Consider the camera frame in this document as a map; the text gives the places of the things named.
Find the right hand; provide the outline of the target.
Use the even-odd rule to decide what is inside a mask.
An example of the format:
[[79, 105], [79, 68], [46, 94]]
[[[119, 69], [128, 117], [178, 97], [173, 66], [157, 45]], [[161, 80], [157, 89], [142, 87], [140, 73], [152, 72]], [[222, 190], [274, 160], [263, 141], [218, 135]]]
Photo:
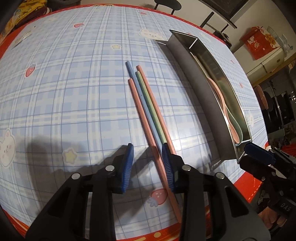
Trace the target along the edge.
[[276, 223], [279, 227], [282, 227], [287, 221], [286, 218], [279, 216], [277, 212], [269, 207], [262, 210], [258, 216], [261, 218], [261, 220], [264, 222], [264, 225], [268, 229], [271, 229], [274, 223]]

